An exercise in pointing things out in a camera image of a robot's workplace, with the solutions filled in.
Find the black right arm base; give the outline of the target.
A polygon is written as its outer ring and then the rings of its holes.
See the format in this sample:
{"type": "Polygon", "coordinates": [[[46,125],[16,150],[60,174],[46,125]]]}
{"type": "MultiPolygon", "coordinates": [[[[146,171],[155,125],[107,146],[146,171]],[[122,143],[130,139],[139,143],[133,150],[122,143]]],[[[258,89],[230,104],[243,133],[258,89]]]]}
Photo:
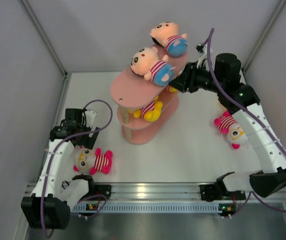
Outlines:
{"type": "Polygon", "coordinates": [[[220,200],[237,200],[242,201],[246,199],[246,194],[237,191],[228,191],[223,185],[218,183],[202,184],[200,185],[201,200],[207,202],[220,201],[220,200]]]}

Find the yellow plush toy big eyes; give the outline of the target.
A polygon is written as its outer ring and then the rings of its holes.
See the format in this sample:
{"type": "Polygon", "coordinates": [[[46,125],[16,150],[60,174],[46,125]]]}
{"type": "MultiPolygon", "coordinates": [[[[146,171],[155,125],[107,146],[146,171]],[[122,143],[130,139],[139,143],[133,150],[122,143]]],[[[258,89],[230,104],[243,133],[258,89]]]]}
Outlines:
{"type": "Polygon", "coordinates": [[[155,122],[161,115],[163,103],[158,101],[158,96],[156,96],[152,102],[150,102],[145,107],[135,110],[127,110],[134,118],[138,119],[143,117],[147,122],[155,122]]]}

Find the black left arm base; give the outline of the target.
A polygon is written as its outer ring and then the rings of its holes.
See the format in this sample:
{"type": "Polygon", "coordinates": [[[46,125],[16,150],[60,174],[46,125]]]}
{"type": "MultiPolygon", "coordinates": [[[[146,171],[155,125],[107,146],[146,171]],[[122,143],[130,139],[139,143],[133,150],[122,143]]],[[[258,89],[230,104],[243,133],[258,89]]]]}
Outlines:
{"type": "Polygon", "coordinates": [[[92,193],[94,195],[104,195],[107,199],[111,197],[112,186],[110,184],[94,184],[92,193]]]}

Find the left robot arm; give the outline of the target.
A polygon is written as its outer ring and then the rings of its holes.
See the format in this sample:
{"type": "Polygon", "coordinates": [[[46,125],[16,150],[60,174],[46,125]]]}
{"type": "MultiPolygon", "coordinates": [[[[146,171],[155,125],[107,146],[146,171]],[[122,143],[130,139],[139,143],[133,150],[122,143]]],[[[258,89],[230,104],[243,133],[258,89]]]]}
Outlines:
{"type": "Polygon", "coordinates": [[[64,230],[77,202],[95,196],[89,170],[95,161],[96,116],[91,109],[68,108],[60,125],[50,131],[42,172],[30,196],[21,201],[31,228],[64,230]]]}

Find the boy plush blue pants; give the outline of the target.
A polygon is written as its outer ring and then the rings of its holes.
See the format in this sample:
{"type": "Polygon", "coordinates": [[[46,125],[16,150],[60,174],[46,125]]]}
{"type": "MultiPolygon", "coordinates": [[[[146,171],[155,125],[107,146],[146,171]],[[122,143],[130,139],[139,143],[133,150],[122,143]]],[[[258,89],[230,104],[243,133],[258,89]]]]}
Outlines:
{"type": "Polygon", "coordinates": [[[136,75],[143,76],[144,80],[165,87],[173,80],[175,69],[168,61],[168,55],[158,57],[156,47],[144,47],[133,56],[130,68],[136,75]]]}

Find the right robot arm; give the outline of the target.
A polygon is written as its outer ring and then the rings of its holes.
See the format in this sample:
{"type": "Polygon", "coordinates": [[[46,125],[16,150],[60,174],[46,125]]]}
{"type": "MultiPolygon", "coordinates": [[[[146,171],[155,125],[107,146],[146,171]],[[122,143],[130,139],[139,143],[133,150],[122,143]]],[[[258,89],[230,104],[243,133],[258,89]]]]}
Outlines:
{"type": "Polygon", "coordinates": [[[276,137],[255,90],[241,82],[241,62],[232,53],[221,53],[211,73],[200,62],[189,62],[170,82],[178,91],[193,93],[204,89],[217,94],[218,100],[245,131],[261,165],[261,170],[245,173],[244,183],[266,198],[286,187],[286,150],[280,150],[276,137]]]}

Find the yellow plush toy striped shirt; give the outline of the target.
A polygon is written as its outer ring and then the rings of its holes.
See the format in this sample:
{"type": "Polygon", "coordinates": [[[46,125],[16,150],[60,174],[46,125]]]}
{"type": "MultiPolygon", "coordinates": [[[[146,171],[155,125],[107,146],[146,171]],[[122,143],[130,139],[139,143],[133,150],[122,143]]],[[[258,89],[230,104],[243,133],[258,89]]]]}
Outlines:
{"type": "MultiPolygon", "coordinates": [[[[179,72],[179,73],[175,76],[174,79],[176,79],[176,78],[179,77],[180,75],[181,75],[181,73],[179,72]]],[[[178,92],[178,90],[177,90],[176,88],[174,88],[174,87],[172,87],[172,86],[170,86],[170,85],[167,85],[167,86],[165,87],[165,90],[168,91],[168,92],[170,92],[170,93],[178,92]]]]}

